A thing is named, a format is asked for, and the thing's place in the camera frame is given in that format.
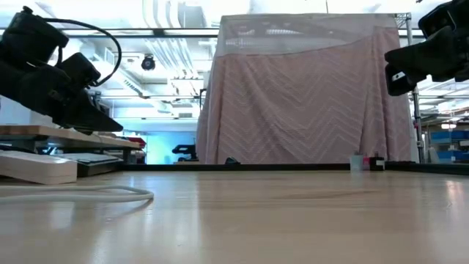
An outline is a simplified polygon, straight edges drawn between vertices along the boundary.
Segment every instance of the wooden board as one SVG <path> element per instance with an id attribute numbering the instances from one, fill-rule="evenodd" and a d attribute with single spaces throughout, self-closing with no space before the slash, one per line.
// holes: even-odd
<path id="1" fill-rule="evenodd" d="M 463 177 L 117 172 L 78 184 L 155 199 L 1 205 L 3 263 L 469 263 Z"/>
<path id="2" fill-rule="evenodd" d="M 49 128 L 41 125 L 1 125 L 0 141 L 29 140 L 36 136 L 49 136 L 44 144 L 60 144 L 66 147 L 129 147 L 140 149 L 139 143 L 107 136 L 90 135 L 76 131 Z"/>

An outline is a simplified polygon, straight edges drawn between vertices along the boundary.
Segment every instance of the metal pole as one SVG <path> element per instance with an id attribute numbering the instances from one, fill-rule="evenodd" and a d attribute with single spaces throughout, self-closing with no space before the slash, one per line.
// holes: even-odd
<path id="1" fill-rule="evenodd" d="M 405 25 L 407 27 L 407 41 L 408 45 L 412 45 L 412 15 L 410 13 L 407 14 L 405 19 Z M 420 117 L 420 106 L 418 104 L 418 87 L 416 87 L 412 91 L 412 98 L 413 98 L 413 108 L 414 108 L 414 118 L 417 122 L 417 148 L 418 148 L 418 161 L 422 164 L 425 159 L 424 155 L 424 145 L 422 139 L 422 124 L 421 124 L 421 117 Z"/>

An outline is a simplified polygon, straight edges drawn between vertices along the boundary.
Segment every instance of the white power strip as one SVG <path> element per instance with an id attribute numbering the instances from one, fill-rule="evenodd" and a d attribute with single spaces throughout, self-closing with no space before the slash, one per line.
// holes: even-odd
<path id="1" fill-rule="evenodd" d="M 0 151 L 0 175 L 42 184 L 74 183 L 77 163 L 50 155 Z"/>

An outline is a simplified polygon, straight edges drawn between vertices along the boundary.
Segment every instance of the pink chevron curtain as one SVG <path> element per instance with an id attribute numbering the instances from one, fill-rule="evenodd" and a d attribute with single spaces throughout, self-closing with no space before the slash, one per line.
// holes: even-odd
<path id="1" fill-rule="evenodd" d="M 409 161 L 408 101 L 388 96 L 384 76 L 383 54 L 398 47 L 389 15 L 223 18 L 200 161 L 347 163 L 356 150 Z"/>

